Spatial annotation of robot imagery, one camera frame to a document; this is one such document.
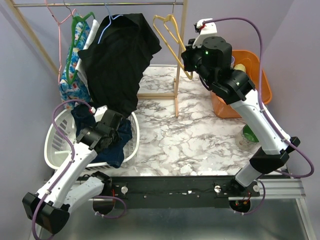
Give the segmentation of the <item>yellow hanger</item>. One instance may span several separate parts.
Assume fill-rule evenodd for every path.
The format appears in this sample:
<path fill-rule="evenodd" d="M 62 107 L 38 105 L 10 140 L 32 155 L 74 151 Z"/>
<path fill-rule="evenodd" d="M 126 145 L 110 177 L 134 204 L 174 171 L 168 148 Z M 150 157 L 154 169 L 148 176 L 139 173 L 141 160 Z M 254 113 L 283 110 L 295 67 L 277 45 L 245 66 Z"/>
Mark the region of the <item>yellow hanger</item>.
<path fill-rule="evenodd" d="M 188 73 L 184 69 L 181 57 L 182 52 L 186 50 L 184 36 L 187 20 L 187 6 L 187 3 L 183 4 L 180 24 L 178 24 L 173 13 L 166 16 L 154 15 L 152 24 L 154 30 L 176 61 L 177 73 L 182 71 L 189 80 L 192 80 L 193 73 Z"/>

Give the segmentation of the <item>black pleated skirt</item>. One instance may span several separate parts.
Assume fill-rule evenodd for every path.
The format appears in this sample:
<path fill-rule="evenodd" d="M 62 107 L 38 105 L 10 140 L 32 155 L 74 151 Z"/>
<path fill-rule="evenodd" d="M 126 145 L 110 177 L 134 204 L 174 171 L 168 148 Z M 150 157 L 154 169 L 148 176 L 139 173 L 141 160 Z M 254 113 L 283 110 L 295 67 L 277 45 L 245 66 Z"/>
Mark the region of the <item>black pleated skirt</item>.
<path fill-rule="evenodd" d="M 107 17 L 101 22 L 92 44 L 78 53 L 94 103 L 127 118 L 137 109 L 143 73 L 162 48 L 160 40 L 142 13 L 124 14 L 113 22 L 114 32 L 101 44 L 98 39 Z"/>

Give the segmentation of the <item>light blue wire hanger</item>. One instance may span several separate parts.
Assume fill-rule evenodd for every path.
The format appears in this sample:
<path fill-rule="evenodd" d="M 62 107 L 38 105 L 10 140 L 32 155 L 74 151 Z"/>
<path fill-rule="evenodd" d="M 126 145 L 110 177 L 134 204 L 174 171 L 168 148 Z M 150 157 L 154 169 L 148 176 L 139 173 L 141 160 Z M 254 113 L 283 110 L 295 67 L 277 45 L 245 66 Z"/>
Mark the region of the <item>light blue wire hanger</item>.
<path fill-rule="evenodd" d="M 102 44 L 115 31 L 112 27 L 113 22 L 116 21 L 117 19 L 121 19 L 124 17 L 123 14 L 113 15 L 106 2 L 104 3 L 104 7 L 106 8 L 107 13 L 108 13 L 108 17 L 107 17 L 108 21 L 105 24 L 105 26 L 103 27 L 103 29 L 99 35 L 99 38 L 97 41 L 98 45 Z"/>

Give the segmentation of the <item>blue denim skirt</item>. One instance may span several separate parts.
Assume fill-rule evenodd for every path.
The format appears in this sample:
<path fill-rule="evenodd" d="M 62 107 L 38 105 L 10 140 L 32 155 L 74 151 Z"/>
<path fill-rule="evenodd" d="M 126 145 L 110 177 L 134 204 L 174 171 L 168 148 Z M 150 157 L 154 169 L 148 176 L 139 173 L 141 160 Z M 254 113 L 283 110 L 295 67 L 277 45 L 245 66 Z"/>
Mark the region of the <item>blue denim skirt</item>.
<path fill-rule="evenodd" d="M 82 129 L 93 127 L 96 123 L 94 116 L 89 112 L 89 108 L 85 104 L 78 104 L 75 106 L 74 109 L 71 110 L 71 114 L 75 121 L 77 137 Z M 125 159 L 124 147 L 133 137 L 131 121 L 129 119 L 122 119 L 117 131 L 120 141 L 109 148 L 105 148 L 91 161 L 91 164 L 107 163 L 113 168 L 120 168 Z"/>

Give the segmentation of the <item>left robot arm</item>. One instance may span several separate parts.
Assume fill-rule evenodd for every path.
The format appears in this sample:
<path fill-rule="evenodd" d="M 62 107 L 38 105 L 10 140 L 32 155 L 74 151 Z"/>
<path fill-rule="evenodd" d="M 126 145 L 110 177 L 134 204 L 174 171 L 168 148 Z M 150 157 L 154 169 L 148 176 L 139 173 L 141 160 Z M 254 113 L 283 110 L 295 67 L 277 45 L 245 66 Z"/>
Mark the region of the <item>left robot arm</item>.
<path fill-rule="evenodd" d="M 96 114 L 96 123 L 81 130 L 71 152 L 60 168 L 36 193 L 28 192 L 22 199 L 27 217 L 32 221 L 32 233 L 36 225 L 52 235 L 60 232 L 71 213 L 91 198 L 113 199 L 112 179 L 96 171 L 83 184 L 72 188 L 78 177 L 100 152 L 119 140 L 118 128 L 122 115 L 107 109 Z"/>

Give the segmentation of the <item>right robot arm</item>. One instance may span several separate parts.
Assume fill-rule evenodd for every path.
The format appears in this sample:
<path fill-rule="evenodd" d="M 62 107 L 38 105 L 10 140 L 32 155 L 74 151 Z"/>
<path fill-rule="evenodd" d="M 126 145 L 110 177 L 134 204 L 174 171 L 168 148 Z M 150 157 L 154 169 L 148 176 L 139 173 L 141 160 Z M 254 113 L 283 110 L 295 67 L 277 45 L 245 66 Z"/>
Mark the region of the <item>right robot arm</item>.
<path fill-rule="evenodd" d="M 199 46 L 188 40 L 181 54 L 184 70 L 196 72 L 202 84 L 231 106 L 257 137 L 260 148 L 233 177 L 230 191 L 241 196 L 259 176 L 269 174 L 289 160 L 289 154 L 301 143 L 284 132 L 264 105 L 251 78 L 231 67 L 232 46 L 220 36 L 206 37 Z"/>

